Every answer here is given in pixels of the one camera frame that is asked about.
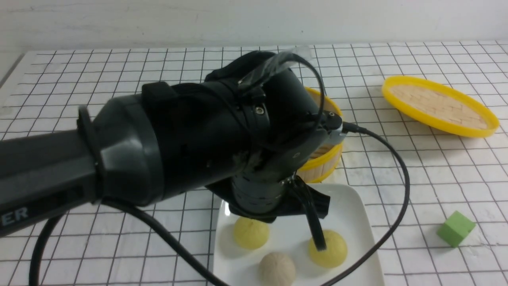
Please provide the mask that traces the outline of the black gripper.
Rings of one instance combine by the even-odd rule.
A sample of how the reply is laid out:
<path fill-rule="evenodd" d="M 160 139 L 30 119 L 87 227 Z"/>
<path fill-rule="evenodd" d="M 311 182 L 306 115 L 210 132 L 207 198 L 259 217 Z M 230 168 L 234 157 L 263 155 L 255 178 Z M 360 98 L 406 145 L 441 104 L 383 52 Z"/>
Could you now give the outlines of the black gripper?
<path fill-rule="evenodd" d="M 328 137 L 326 131 L 294 137 L 274 152 L 264 151 L 254 166 L 206 187 L 243 217 L 272 223 L 279 216 L 306 215 L 316 250 L 324 251 L 319 220 L 328 215 L 330 197 L 307 186 L 296 172 Z"/>

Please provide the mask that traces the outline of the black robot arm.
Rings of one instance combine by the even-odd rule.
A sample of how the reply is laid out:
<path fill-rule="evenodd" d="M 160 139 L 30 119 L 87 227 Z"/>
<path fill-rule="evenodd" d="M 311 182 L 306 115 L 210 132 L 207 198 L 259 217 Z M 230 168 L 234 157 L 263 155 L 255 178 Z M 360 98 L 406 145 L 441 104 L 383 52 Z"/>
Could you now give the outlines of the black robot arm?
<path fill-rule="evenodd" d="M 319 72 L 291 52 L 254 51 L 203 83 L 143 85 L 77 128 L 1 142 L 1 236 L 86 203 L 147 206 L 205 186 L 235 214 L 306 215 L 325 249 L 323 195 L 296 175 L 325 143 Z"/>

